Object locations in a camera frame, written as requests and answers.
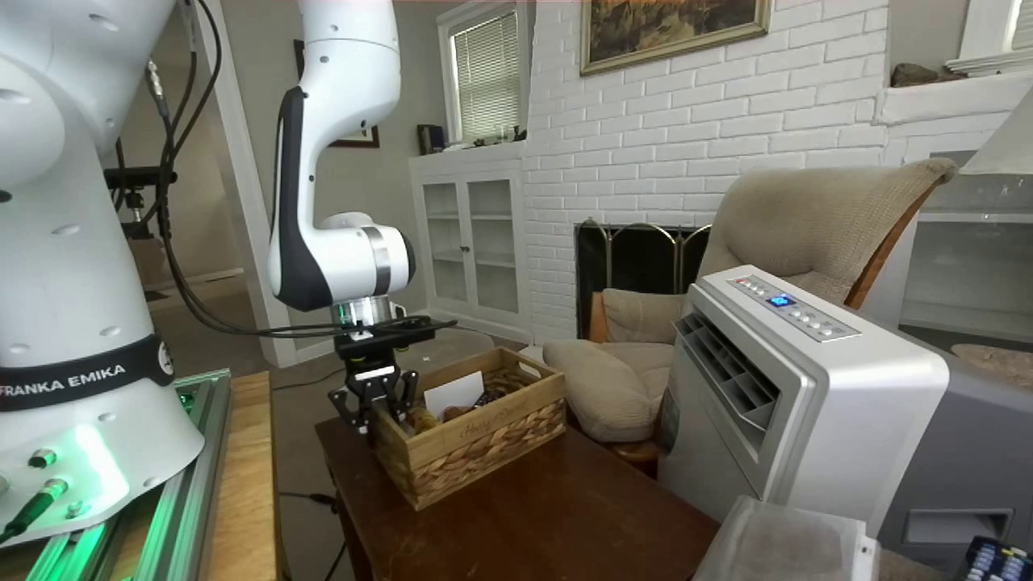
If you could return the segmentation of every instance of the beige armchair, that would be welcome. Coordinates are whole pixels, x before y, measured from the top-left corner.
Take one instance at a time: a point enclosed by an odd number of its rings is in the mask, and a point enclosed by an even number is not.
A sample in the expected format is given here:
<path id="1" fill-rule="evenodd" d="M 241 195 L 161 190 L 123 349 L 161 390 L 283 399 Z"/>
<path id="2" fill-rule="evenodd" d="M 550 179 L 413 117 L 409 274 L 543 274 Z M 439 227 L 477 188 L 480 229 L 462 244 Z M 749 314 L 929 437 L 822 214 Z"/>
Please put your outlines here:
<path id="1" fill-rule="evenodd" d="M 901 229 L 948 172 L 948 161 L 915 161 L 745 174 L 713 215 L 701 274 L 758 264 L 859 309 Z M 589 338 L 543 349 L 564 370 L 567 410 L 587 437 L 651 439 L 684 309 L 684 294 L 606 288 L 595 298 Z"/>

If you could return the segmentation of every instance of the fireplace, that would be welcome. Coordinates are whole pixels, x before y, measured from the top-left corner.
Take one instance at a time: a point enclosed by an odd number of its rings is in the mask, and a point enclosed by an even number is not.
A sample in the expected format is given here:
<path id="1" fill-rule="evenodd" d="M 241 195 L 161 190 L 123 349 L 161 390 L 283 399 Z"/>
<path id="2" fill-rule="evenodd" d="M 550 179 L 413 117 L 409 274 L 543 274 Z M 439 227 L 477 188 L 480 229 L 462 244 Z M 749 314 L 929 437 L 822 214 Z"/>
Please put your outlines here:
<path id="1" fill-rule="evenodd" d="M 579 335 L 587 335 L 589 294 L 604 288 L 684 294 L 696 279 L 707 231 L 701 227 L 579 224 Z"/>

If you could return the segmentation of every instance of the window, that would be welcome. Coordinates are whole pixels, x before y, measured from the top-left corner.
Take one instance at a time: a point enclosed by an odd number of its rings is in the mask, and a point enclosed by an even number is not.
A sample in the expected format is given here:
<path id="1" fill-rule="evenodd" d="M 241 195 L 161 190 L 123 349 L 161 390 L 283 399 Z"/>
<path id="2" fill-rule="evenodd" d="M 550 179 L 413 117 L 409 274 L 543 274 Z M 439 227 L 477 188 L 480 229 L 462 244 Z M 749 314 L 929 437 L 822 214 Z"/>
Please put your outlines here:
<path id="1" fill-rule="evenodd" d="M 1033 69 L 1033 0 L 967 0 L 962 56 L 948 69 L 967 73 Z"/>
<path id="2" fill-rule="evenodd" d="M 513 140 L 525 119 L 529 4 L 472 0 L 439 17 L 450 142 Z"/>

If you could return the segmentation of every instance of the wooden crate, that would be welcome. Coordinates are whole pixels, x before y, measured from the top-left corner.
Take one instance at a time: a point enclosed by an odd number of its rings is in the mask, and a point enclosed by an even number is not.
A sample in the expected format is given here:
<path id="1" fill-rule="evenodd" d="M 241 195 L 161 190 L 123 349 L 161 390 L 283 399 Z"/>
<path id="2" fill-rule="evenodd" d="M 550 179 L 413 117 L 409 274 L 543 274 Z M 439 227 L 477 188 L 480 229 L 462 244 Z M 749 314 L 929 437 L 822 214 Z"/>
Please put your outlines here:
<path id="1" fill-rule="evenodd" d="M 420 386 L 475 376 L 475 370 L 517 370 L 525 377 L 523 386 L 475 408 L 463 416 L 439 423 L 426 431 L 409 437 L 386 410 L 375 410 L 371 444 L 377 461 L 397 492 L 416 507 L 429 507 L 459 486 L 511 466 L 513 458 L 538 449 L 564 428 L 564 382 L 555 368 L 518 359 L 511 349 L 450 364 L 424 376 Z"/>

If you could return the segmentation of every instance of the framed picture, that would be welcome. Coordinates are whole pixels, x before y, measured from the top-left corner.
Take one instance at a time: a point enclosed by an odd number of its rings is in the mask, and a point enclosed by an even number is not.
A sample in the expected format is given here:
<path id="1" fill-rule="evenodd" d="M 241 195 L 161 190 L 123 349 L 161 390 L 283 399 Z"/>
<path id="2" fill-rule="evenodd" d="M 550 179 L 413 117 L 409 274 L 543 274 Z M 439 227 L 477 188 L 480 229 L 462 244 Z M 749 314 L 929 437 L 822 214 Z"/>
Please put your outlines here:
<path id="1" fill-rule="evenodd" d="M 293 40 L 293 69 L 296 69 L 296 76 L 304 73 L 304 43 Z M 356 137 L 343 137 L 332 142 L 332 147 L 380 147 L 380 132 L 377 126 L 366 126 L 356 132 Z"/>
<path id="2" fill-rule="evenodd" d="M 581 0 L 581 73 L 767 31 L 772 0 Z"/>

